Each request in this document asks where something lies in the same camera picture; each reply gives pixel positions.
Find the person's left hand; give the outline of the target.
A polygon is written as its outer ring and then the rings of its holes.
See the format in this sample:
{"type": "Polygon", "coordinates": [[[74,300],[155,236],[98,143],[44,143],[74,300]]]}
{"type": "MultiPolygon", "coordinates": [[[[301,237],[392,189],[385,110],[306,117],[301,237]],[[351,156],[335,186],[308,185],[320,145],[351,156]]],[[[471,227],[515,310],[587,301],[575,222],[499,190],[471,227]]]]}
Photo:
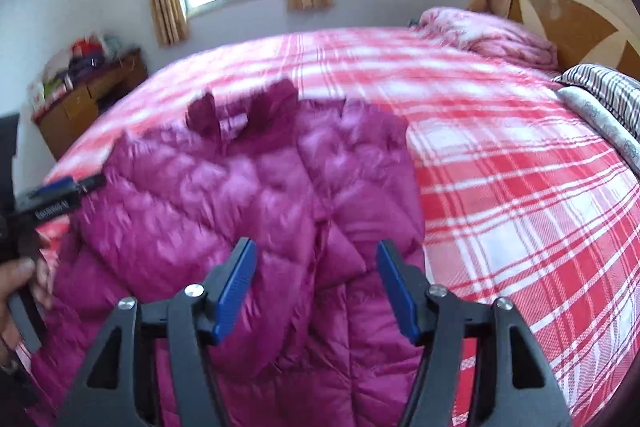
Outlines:
{"type": "Polygon", "coordinates": [[[23,286],[28,285],[35,300],[44,309],[52,303],[52,281],[49,265],[42,256],[36,261],[28,258],[12,260],[1,265],[1,368],[13,365],[14,349],[20,335],[13,323],[8,308],[8,298],[23,286]]]}

